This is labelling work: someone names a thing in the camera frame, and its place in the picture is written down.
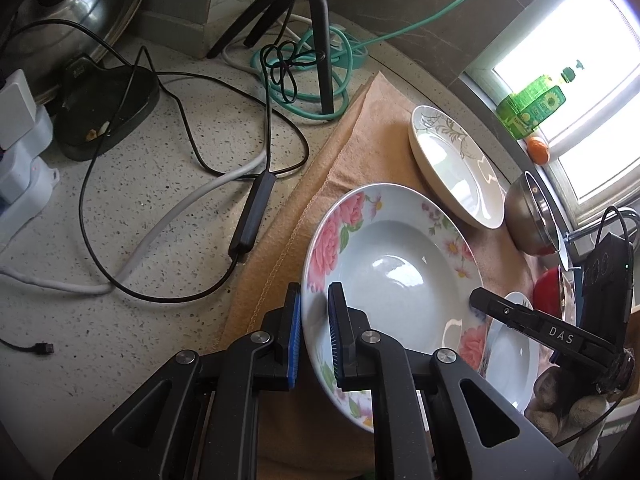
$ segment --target orange fruit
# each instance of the orange fruit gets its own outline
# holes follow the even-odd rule
[[[529,158],[539,166],[544,166],[549,162],[549,146],[544,139],[540,137],[527,137],[527,153]]]

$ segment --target white glove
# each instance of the white glove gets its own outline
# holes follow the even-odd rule
[[[558,408],[558,390],[562,373],[564,371],[559,367],[552,367],[538,377],[533,386],[535,397],[524,412],[525,417],[553,443],[560,442],[586,428],[609,409],[606,396],[586,396],[574,402],[568,415],[558,420],[554,411]],[[604,420],[601,421],[584,435],[560,448],[574,464],[578,473],[585,469],[595,457],[598,438],[604,423]]]

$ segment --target green bottle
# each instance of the green bottle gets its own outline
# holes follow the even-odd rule
[[[584,69],[584,66],[577,61],[576,68]],[[556,81],[542,75],[517,94],[509,94],[500,101],[495,113],[514,139],[524,139],[564,104],[566,98],[559,84],[574,79],[575,72],[571,67],[565,67]]]

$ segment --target window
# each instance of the window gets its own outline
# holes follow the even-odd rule
[[[584,70],[576,70],[577,61]],[[640,194],[640,40],[611,0],[535,0],[466,70],[495,102],[540,75],[566,102],[538,129],[574,226]]]

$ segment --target countertop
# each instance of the countertop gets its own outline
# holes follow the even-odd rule
[[[133,60],[140,44],[124,38],[118,49]],[[255,78],[220,60],[194,60],[148,47],[158,70],[207,73],[260,95]],[[416,104],[431,103],[373,59],[354,72],[350,94],[378,70]],[[313,72],[296,79],[302,91],[317,92]],[[164,80],[172,81],[168,87],[182,99],[206,161],[226,171],[259,152],[261,107],[212,82]],[[308,139],[311,157],[335,127],[335,122],[295,122]],[[274,166],[300,160],[302,147],[286,124],[274,120],[273,132]],[[55,145],[43,158],[60,170],[60,183],[42,213],[0,254],[0,263],[41,278],[103,283],[78,225],[78,193],[88,162],[66,159]],[[303,171],[277,181],[260,234]],[[142,125],[96,163],[84,214],[100,260],[115,272],[169,208],[209,179],[194,158],[177,106],[162,94]],[[155,241],[129,285],[164,296],[211,286],[228,266],[226,250],[249,188],[247,182],[233,182],[191,206]],[[119,291],[97,298],[74,296],[0,278],[0,337],[21,345],[52,342],[56,348],[53,355],[39,358],[0,347],[0,420],[44,478],[173,354],[183,348],[202,351],[216,340],[241,272],[239,266],[212,296],[177,306],[145,303]]]

